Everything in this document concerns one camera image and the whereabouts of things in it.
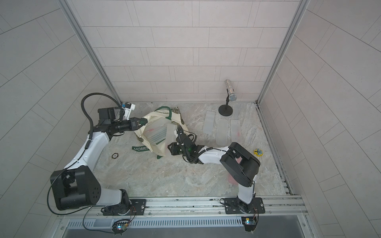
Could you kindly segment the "cream canvas tote bag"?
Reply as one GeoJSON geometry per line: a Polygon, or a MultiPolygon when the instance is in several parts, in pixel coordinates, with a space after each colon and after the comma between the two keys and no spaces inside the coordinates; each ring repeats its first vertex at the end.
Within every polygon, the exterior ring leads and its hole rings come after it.
{"type": "Polygon", "coordinates": [[[181,126],[184,131],[188,131],[180,112],[176,109],[167,106],[157,108],[143,117],[147,119],[147,124],[134,131],[138,140],[158,157],[165,157],[168,151],[165,142],[168,125],[181,126]]]}

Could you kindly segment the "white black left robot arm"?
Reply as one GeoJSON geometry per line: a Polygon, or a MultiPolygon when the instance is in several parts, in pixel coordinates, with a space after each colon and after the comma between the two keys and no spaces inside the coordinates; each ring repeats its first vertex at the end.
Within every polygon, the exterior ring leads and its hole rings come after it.
{"type": "Polygon", "coordinates": [[[87,139],[64,169],[52,173],[48,192],[53,194],[59,211],[71,210],[75,213],[100,206],[104,216],[125,215],[132,207],[126,190],[102,188],[93,171],[104,147],[113,137],[140,129],[147,124],[147,119],[132,118],[130,114],[135,105],[114,99],[117,106],[99,109],[99,121],[95,125],[84,105],[91,96],[92,94],[84,96],[80,103],[90,124],[87,139]]]}

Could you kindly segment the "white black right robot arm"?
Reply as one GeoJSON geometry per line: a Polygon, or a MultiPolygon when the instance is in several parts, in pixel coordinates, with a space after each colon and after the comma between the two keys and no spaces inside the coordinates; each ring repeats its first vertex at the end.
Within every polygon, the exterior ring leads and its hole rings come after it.
{"type": "Polygon", "coordinates": [[[224,198],[222,204],[238,213],[259,213],[260,203],[255,201],[255,178],[261,163],[243,146],[236,142],[222,148],[196,145],[188,135],[182,133],[167,148],[171,155],[181,155],[190,164],[222,165],[238,183],[237,197],[234,200],[224,198]]]}

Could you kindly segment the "silver microphone on stand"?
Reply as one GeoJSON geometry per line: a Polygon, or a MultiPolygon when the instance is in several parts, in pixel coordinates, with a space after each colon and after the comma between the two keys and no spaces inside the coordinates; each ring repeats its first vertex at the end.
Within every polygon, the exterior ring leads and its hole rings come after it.
{"type": "Polygon", "coordinates": [[[225,105],[221,105],[218,109],[220,115],[224,117],[229,117],[233,114],[233,108],[229,105],[230,102],[235,102],[237,100],[237,96],[235,94],[233,84],[229,79],[225,80],[226,90],[227,90],[227,98],[225,105]]]}

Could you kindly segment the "yellow tape measure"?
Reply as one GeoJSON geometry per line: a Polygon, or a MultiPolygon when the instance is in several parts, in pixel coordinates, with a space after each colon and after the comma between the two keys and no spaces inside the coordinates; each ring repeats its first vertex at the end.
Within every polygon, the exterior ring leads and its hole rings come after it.
{"type": "Polygon", "coordinates": [[[255,149],[254,150],[254,154],[257,156],[257,157],[261,157],[263,156],[263,151],[261,149],[255,149]]]}

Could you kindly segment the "right green circuit board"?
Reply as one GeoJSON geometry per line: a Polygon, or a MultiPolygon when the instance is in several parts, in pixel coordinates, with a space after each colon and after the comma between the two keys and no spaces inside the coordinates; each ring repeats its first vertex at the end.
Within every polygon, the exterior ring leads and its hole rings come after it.
{"type": "Polygon", "coordinates": [[[258,219],[253,217],[241,217],[242,224],[246,232],[253,232],[258,224],[258,219]]]}

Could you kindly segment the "green circuit board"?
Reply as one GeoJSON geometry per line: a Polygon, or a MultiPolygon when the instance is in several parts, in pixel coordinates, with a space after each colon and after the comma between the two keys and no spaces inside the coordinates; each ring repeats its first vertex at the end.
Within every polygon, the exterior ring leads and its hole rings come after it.
{"type": "Polygon", "coordinates": [[[130,219],[121,219],[114,222],[112,225],[112,232],[115,235],[122,235],[129,228],[130,222],[130,219]]]}
{"type": "Polygon", "coordinates": [[[253,232],[258,224],[258,219],[253,217],[241,217],[242,224],[246,232],[253,232]]]}

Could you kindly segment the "left green circuit board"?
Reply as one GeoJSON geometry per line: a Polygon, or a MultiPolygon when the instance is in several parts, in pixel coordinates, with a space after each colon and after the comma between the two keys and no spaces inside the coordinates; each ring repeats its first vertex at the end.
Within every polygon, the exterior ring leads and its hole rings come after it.
{"type": "Polygon", "coordinates": [[[122,235],[129,228],[130,222],[130,219],[121,219],[114,222],[112,225],[112,232],[115,235],[122,235]]]}

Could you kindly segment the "aluminium mounting rail frame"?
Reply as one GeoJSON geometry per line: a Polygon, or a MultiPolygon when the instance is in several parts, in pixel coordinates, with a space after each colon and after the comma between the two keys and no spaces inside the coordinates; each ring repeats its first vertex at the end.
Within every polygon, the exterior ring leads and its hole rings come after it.
{"type": "Polygon", "coordinates": [[[147,197],[133,200],[126,216],[103,216],[99,207],[57,216],[47,228],[48,238],[315,238],[305,203],[299,195],[258,196],[258,214],[226,208],[223,197],[147,197]],[[258,219],[246,232],[241,217],[258,219]],[[114,222],[130,219],[122,235],[114,222]]]}

